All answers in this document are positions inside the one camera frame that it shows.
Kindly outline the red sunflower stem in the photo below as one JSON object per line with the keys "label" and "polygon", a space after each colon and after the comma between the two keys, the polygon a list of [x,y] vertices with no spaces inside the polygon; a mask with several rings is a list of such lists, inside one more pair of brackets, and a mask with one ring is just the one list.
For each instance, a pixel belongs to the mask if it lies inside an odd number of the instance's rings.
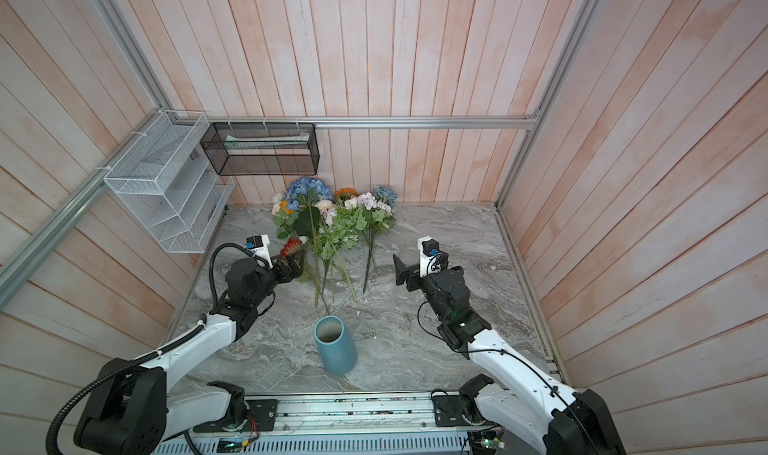
{"label": "red sunflower stem", "polygon": [[280,250],[280,255],[285,258],[300,257],[304,253],[304,242],[300,238],[290,238]]}

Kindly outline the blue hydrangea mixed bouquet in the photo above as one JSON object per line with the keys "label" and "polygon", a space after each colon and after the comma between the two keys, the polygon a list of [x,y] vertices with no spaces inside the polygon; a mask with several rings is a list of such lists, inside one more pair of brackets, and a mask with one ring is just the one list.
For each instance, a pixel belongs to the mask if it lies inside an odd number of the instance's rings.
{"label": "blue hydrangea mixed bouquet", "polygon": [[290,238],[300,238],[304,242],[304,250],[311,254],[309,275],[312,277],[315,289],[315,305],[322,303],[327,314],[330,306],[325,298],[319,297],[322,264],[317,258],[314,244],[321,213],[330,205],[330,188],[320,179],[301,177],[293,181],[286,192],[278,192],[273,196],[272,218],[277,227],[277,238],[284,241]]}

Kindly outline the orange flower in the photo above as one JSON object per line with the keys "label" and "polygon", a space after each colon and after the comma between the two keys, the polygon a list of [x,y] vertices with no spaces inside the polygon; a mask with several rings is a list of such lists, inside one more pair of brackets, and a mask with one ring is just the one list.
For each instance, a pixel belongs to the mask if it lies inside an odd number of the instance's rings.
{"label": "orange flower", "polygon": [[337,215],[354,212],[358,207],[358,193],[350,187],[340,188],[333,195],[334,210]]}

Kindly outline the teal ceramic vase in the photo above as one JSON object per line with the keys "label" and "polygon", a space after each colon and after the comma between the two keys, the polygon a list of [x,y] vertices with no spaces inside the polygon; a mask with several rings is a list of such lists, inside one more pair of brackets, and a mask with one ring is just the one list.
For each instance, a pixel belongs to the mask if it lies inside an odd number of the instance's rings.
{"label": "teal ceramic vase", "polygon": [[358,352],[340,318],[321,318],[314,326],[313,336],[323,366],[330,374],[345,375],[354,369]]}

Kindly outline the black mesh basket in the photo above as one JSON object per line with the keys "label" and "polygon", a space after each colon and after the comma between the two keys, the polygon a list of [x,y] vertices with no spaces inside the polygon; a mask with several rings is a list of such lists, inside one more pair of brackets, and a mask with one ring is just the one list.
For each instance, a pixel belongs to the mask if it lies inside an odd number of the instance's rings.
{"label": "black mesh basket", "polygon": [[315,126],[300,122],[215,122],[201,147],[224,176],[309,176],[320,153]]}

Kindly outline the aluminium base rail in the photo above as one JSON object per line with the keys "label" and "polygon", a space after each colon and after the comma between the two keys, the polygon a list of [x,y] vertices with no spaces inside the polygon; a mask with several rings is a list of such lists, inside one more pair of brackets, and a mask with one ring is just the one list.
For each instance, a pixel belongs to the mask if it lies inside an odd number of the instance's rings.
{"label": "aluminium base rail", "polygon": [[237,431],[212,423],[161,443],[157,454],[470,454],[472,433],[497,428],[458,409],[458,393],[249,395]]}

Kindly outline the pink white hydrangea bouquet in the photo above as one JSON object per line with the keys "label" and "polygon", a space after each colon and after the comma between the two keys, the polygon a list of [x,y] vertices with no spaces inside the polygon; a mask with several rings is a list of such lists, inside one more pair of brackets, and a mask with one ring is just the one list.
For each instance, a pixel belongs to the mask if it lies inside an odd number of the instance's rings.
{"label": "pink white hydrangea bouquet", "polygon": [[365,216],[365,209],[359,203],[359,201],[358,201],[358,207],[354,212],[343,213],[343,216],[344,216],[344,220],[350,223],[350,227],[354,228],[355,231],[362,237],[362,240],[363,240],[362,231],[367,225],[367,220]]}

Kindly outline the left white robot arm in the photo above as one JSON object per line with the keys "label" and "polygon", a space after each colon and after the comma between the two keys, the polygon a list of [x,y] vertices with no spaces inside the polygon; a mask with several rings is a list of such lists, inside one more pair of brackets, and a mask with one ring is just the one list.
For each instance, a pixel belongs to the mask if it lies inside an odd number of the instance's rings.
{"label": "left white robot arm", "polygon": [[166,345],[131,360],[116,358],[58,413],[63,421],[85,407],[74,432],[76,446],[99,454],[150,454],[163,441],[212,423],[237,431],[251,423],[242,387],[215,381],[182,395],[169,391],[215,352],[245,335],[272,307],[275,289],[302,275],[306,253],[258,254],[235,261],[226,288],[210,312]]}

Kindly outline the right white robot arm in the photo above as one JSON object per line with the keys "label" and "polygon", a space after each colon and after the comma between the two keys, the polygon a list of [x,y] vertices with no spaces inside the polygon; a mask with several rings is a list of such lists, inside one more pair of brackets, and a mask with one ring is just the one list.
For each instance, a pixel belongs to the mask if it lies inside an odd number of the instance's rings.
{"label": "right white robot arm", "polygon": [[447,258],[441,251],[396,254],[395,282],[420,291],[439,321],[435,336],[484,369],[459,391],[466,422],[498,425],[540,454],[624,453],[603,398],[557,381],[509,345],[471,307],[464,271]]}

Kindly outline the teal blue rose bouquet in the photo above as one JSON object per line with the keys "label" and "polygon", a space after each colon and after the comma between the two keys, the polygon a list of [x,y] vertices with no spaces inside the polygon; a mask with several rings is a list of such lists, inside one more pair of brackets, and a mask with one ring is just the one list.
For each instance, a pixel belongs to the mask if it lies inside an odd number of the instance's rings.
{"label": "teal blue rose bouquet", "polygon": [[386,186],[374,186],[371,191],[358,196],[359,203],[365,209],[367,220],[367,225],[362,231],[363,240],[367,247],[363,292],[368,289],[370,272],[374,265],[375,238],[380,233],[386,233],[395,224],[393,206],[396,199],[396,192]]}

